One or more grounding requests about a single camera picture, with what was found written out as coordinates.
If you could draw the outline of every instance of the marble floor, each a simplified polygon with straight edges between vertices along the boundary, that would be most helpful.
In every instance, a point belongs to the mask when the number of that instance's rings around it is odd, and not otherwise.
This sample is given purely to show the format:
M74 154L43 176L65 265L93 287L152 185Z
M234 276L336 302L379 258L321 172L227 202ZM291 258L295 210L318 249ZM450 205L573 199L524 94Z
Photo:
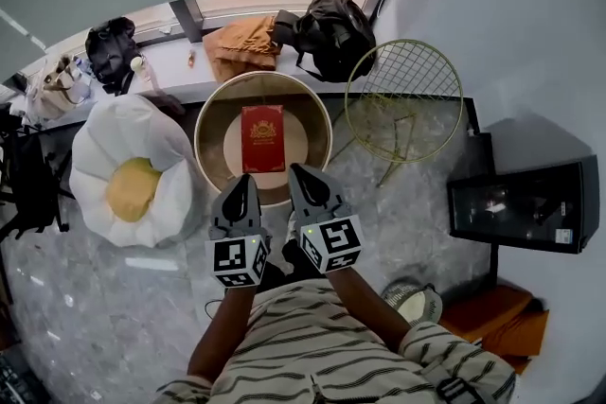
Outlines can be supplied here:
M334 117L341 112L342 99L325 103ZM197 110L189 110L186 132ZM445 102L436 119L446 123L453 115L453 105ZM375 290L407 275L445 292L488 272L489 245L448 236L447 180L484 167L480 143L468 136L466 122L465 116L437 156L399 167L381 187L388 163L357 143L331 161L328 172L345 186L367 240L357 269ZM334 125L337 153L351 135L342 116ZM46 143L64 152L75 131L54 132ZM154 249L117 248L85 227L76 202L62 200L69 232L51 226L4 241L11 312L25 356L58 402L145 403L157 387L184 374L210 322L205 303L223 294L205 270L208 209L209 204L188 240ZM275 208L263 216L274 234L270 260L282 267L277 250L289 212Z

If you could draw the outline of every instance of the striped shirt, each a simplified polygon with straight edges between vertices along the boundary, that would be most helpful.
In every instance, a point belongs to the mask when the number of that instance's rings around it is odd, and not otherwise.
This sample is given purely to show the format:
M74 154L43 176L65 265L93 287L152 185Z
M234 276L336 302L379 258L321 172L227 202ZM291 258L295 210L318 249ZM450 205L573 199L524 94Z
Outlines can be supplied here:
M513 369L436 324L419 324L398 354L351 317L327 280L308 280L255 298L249 326L214 383L183 377L157 391L154 404L441 402L423 369L441 360L499 403L509 402Z

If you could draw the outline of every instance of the gold emblem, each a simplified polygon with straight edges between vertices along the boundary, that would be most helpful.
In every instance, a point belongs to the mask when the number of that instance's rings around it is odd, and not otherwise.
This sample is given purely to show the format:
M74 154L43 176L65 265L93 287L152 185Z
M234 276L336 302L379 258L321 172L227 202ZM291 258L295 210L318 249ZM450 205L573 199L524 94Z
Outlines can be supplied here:
M250 129L251 138L270 138L272 136L276 136L276 127L273 122L267 120L260 120Z

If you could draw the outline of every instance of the red book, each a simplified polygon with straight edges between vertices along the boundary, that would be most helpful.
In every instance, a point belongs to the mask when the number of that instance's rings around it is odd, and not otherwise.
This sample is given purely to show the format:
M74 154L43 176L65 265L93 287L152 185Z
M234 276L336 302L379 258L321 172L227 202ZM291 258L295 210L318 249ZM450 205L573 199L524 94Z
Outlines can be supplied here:
M242 108L242 172L282 172L284 111L281 105Z

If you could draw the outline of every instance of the windowsill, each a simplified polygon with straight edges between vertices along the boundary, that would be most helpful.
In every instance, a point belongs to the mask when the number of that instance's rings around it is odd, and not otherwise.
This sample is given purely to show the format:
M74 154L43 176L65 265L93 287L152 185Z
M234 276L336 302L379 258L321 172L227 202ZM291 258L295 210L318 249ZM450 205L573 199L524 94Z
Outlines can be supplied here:
M193 67L187 64L189 51L195 53L195 63ZM167 94L175 96L182 103L195 103L206 101L212 93L221 86L215 80L210 68L208 57L202 43L191 44L187 39L179 39L167 43L155 44L141 48L141 52L148 59L158 80L159 87ZM296 66L297 53L285 45L282 53L277 57L276 70L279 73L294 76L305 82L316 93L344 93L346 83L321 82L307 74ZM303 66L310 71L316 71L313 66L312 56L306 55L303 60ZM362 87L362 83L356 83L352 87L352 92L357 91L357 86ZM114 97L103 91L100 83L93 81L93 95L85 100L80 106L74 108L71 112L65 114L58 120L48 121L44 129L54 129L64 127L74 123L80 123L88 117L90 111L97 101L104 98ZM153 93L150 84L145 83L135 75L129 94Z

